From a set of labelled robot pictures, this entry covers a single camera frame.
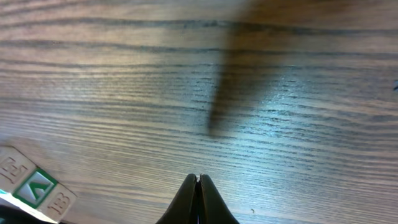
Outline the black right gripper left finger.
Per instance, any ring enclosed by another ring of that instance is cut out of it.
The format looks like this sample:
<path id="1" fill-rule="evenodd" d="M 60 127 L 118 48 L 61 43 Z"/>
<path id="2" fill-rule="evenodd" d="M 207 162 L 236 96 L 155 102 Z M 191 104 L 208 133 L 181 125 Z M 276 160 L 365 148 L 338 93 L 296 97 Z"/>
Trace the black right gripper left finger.
<path id="1" fill-rule="evenodd" d="M 197 177 L 188 174 L 165 213 L 156 224 L 197 223 Z"/>

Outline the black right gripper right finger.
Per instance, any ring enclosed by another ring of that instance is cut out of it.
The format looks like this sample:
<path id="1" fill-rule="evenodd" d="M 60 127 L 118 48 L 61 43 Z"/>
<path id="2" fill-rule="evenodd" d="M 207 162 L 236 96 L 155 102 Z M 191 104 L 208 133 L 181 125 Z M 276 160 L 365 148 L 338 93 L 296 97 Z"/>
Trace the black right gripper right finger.
<path id="1" fill-rule="evenodd" d="M 199 223 L 239 224 L 225 204 L 209 175 L 200 176 Z"/>

